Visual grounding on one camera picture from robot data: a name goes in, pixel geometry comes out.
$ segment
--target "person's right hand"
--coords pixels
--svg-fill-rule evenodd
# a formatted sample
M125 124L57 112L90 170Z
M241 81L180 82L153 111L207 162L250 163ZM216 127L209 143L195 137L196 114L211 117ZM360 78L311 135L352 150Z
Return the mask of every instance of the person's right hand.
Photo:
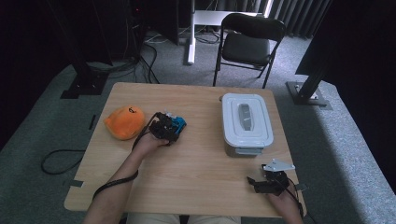
M294 185L290 182L288 190L294 193ZM268 201L274 206L276 211L285 219L288 224L302 224L300 210L294 198L284 190L279 196L267 194Z

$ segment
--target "chair backrest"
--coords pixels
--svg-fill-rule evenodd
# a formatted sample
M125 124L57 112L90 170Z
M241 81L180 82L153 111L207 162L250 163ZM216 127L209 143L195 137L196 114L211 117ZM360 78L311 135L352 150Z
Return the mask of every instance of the chair backrest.
M282 21L249 16L242 13L231 13L221 22L221 29L231 29L243 35L254 38L264 38L281 41L286 33L286 26Z

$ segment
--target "orange plush toy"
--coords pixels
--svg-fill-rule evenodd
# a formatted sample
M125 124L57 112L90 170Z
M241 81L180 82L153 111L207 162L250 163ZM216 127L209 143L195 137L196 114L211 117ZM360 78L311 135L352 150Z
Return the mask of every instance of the orange plush toy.
M126 105L111 113L104 123L114 137L128 140L142 131L145 126L145 114L135 105Z

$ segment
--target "container lid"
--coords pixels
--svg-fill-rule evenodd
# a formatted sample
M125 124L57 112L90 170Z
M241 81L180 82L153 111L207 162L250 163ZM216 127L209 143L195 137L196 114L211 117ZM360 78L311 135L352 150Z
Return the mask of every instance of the container lid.
M225 141L232 147L268 147L274 141L268 110L257 94L227 93L222 97Z

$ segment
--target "black strap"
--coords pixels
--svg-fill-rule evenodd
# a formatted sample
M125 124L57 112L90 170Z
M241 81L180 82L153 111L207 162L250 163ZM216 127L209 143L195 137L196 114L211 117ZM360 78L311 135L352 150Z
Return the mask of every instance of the black strap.
M136 173L134 173L130 177L123 178L123 179L118 179L118 180L113 180L111 182L108 182L108 183L104 184L102 187L100 187L99 189L96 190L96 192L93 194L92 199L94 199L96 197L96 195L98 193L100 193L102 190L108 189L108 188L113 187L113 186L118 185L118 184L123 184L123 183L127 183L129 181L132 181L132 180L136 179L138 175L139 175L139 170L137 170Z

